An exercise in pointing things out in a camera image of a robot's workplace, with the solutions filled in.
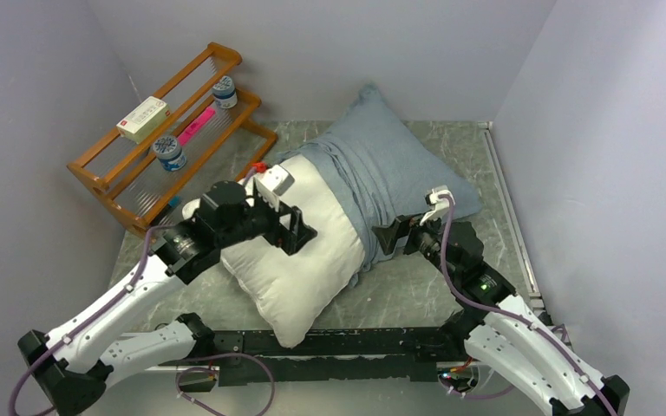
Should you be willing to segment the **blue grey pillow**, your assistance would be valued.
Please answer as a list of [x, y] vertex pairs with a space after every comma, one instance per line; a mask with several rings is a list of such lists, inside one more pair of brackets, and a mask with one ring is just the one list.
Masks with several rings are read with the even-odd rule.
[[322, 135], [272, 163], [296, 155], [317, 168], [354, 225], [365, 251], [362, 267], [386, 258], [371, 227], [427, 211], [425, 196], [435, 187], [446, 185], [453, 194], [457, 218], [481, 208], [476, 189], [407, 129], [372, 83]]

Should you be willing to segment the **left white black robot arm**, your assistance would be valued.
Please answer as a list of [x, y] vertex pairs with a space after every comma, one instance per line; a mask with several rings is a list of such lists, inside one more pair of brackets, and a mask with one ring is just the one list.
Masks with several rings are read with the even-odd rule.
[[221, 251], [256, 237], [287, 255], [317, 232], [302, 211], [255, 182], [214, 184], [192, 216], [148, 231], [138, 264], [74, 318], [49, 332], [23, 335], [17, 345], [53, 411], [77, 415], [112, 385], [170, 361], [201, 364], [216, 352], [215, 334], [187, 313], [165, 327], [133, 338], [124, 332], [165, 296], [184, 289], [219, 262]]

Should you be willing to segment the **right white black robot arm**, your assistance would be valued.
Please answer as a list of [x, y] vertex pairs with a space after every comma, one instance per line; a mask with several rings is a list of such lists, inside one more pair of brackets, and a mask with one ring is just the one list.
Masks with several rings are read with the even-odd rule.
[[468, 222], [421, 223], [400, 216], [372, 229], [382, 251], [405, 240], [445, 277], [461, 312], [439, 329], [455, 360], [473, 358], [520, 390], [545, 415], [622, 415], [630, 388], [580, 359], [544, 324], [511, 283], [483, 258], [484, 244]]

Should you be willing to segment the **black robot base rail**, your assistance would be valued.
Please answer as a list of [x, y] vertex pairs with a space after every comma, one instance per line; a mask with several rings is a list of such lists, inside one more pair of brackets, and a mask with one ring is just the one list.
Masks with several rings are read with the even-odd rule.
[[270, 330], [219, 331], [210, 347], [162, 368], [213, 368], [222, 387], [324, 380], [406, 379], [434, 382], [477, 365], [462, 344], [437, 327], [313, 329], [294, 348]]

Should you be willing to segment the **white pillow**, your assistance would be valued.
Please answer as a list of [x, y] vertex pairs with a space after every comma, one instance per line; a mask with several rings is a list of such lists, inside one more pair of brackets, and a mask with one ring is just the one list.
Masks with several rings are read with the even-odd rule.
[[294, 348], [361, 269], [365, 251], [317, 168], [302, 155], [281, 165], [294, 178], [283, 202], [300, 208], [317, 236], [292, 256], [257, 237], [223, 250], [220, 262], [254, 301], [278, 343]]

